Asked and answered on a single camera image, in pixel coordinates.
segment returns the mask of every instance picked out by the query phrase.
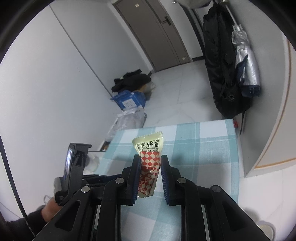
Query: black backpack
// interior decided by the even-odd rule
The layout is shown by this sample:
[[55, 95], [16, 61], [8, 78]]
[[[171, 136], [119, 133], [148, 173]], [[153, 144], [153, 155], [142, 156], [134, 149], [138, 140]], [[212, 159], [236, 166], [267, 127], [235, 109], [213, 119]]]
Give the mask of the black backpack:
[[216, 3], [204, 16], [205, 65], [216, 108], [225, 118], [244, 114], [252, 100], [242, 96], [238, 84], [236, 51], [231, 42], [233, 24], [227, 9]]

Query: baseboard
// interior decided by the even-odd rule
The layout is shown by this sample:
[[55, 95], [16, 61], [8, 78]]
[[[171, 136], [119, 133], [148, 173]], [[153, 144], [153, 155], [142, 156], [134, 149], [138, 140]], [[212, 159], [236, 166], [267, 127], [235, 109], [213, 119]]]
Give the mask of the baseboard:
[[199, 61], [199, 60], [202, 60], [202, 59], [205, 59], [204, 56], [199, 56], [199, 57], [195, 57], [195, 58], [192, 58], [192, 61]]

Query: hand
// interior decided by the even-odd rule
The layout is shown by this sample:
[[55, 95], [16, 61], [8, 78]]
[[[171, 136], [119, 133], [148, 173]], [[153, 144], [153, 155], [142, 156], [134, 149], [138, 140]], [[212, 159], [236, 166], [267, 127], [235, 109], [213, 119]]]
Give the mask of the hand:
[[48, 223], [53, 218], [53, 216], [56, 215], [58, 211], [60, 211], [61, 208], [62, 206], [58, 206], [54, 201], [54, 198], [51, 198], [41, 210], [41, 215], [44, 221]]

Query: orange trim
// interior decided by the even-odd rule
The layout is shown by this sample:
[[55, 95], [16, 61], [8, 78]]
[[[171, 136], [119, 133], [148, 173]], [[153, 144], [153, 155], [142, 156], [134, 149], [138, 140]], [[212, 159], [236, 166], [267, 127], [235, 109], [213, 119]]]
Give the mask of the orange trim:
[[293, 160], [296, 160], [296, 157], [291, 158], [291, 159], [288, 159], [288, 160], [284, 160], [284, 161], [279, 161], [279, 162], [276, 162], [276, 163], [272, 163], [272, 164], [266, 164], [266, 165], [262, 165], [262, 166], [256, 166], [254, 169], [256, 169], [256, 168], [262, 168], [262, 167], [270, 167], [270, 166], [274, 166], [274, 165], [278, 165], [278, 164], [283, 164], [285, 162], [289, 162], [289, 161], [293, 161]]
[[[271, 140], [270, 140], [270, 143], [268, 144], [266, 150], [264, 151], [262, 157], [260, 158], [260, 160], [259, 160], [259, 162], [257, 163], [257, 165], [255, 166], [255, 168], [259, 168], [258, 164], [260, 163], [260, 161], [262, 160], [262, 158], [263, 158], [264, 155], [266, 154], [267, 150], [269, 149], [269, 147], [270, 147], [270, 145], [271, 145], [271, 143], [272, 143], [272, 141], [273, 141], [273, 139], [274, 139], [274, 137], [275, 137], [275, 135], [276, 135], [276, 132], [278, 131], [279, 125], [280, 125], [280, 123], [281, 123], [281, 120], [282, 120], [282, 118], [283, 118], [283, 115], [284, 115], [284, 112], [285, 112], [285, 109], [286, 109], [286, 105], [287, 105], [287, 101], [288, 101], [288, 97], [289, 97], [289, 90], [290, 90], [290, 83], [291, 83], [291, 72], [292, 72], [292, 64], [291, 64], [291, 62], [292, 62], [292, 58], [291, 58], [291, 47], [290, 47], [290, 42], [289, 42], [288, 39], [287, 39], [287, 42], [288, 42], [288, 52], [289, 52], [289, 78], [288, 78], [287, 96], [286, 96], [286, 99], [285, 99], [285, 103], [284, 103], [283, 111], [282, 111], [282, 113], [281, 113], [281, 117], [280, 117], [280, 119], [279, 119], [279, 122], [278, 122], [278, 125], [277, 125], [277, 127], [276, 127], [276, 130], [275, 130], [275, 132], [274, 132], [274, 134], [273, 134], [273, 136], [272, 136], [272, 138], [271, 138]], [[280, 162], [277, 162], [277, 163], [274, 163], [274, 164], [262, 165], [262, 166], [260, 166], [260, 167], [273, 166], [273, 165], [277, 165], [277, 164], [279, 164], [279, 163], [284, 163], [284, 162], [287, 162], [287, 161], [288, 161], [288, 160], [286, 160], [286, 161], [280, 161]]]

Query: brown door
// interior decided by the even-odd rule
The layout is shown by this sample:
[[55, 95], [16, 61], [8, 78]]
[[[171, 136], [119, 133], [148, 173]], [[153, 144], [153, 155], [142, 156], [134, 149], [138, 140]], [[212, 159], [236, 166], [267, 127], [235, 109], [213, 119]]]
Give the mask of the brown door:
[[189, 62], [183, 42], [158, 0], [115, 3], [156, 71]]

